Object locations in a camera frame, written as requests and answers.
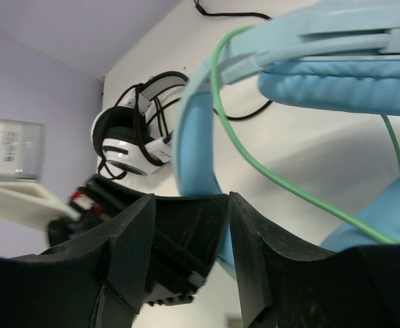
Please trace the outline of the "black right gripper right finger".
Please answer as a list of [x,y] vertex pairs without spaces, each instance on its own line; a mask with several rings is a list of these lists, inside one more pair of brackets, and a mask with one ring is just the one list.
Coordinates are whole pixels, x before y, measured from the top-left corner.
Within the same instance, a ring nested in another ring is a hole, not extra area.
[[335,253],[228,201],[245,327],[400,327],[400,245]]

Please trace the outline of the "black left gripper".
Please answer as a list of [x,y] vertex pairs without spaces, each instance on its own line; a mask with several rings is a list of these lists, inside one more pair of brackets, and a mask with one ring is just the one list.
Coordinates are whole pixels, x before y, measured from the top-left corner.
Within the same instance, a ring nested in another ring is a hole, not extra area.
[[[77,187],[68,205],[78,217],[57,217],[46,235],[54,247],[109,221],[122,207],[122,186],[100,174]],[[146,304],[191,303],[217,259],[228,226],[228,196],[156,196],[155,232]]]

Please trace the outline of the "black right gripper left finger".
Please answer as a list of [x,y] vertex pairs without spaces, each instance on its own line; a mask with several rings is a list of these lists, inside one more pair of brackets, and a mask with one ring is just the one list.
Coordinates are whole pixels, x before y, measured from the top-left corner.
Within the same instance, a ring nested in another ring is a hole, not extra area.
[[130,327],[145,294],[156,199],[38,255],[0,258],[0,327]]

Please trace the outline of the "light blue headphones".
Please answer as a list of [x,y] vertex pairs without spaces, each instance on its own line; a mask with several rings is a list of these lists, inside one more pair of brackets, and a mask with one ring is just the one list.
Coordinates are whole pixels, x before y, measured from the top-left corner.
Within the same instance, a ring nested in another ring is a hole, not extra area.
[[225,36],[180,101],[173,163],[181,195],[221,193],[213,110],[222,86],[254,75],[277,103],[400,116],[400,1],[320,1]]

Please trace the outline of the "white and black headphones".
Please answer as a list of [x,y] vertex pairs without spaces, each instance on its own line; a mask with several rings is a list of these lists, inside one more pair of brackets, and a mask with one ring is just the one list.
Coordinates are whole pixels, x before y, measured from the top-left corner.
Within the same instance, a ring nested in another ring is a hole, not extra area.
[[159,97],[188,82],[182,72],[162,72],[130,86],[114,106],[97,115],[91,139],[101,159],[99,174],[105,170],[110,180],[121,180],[127,174],[149,176],[172,160],[172,132]]

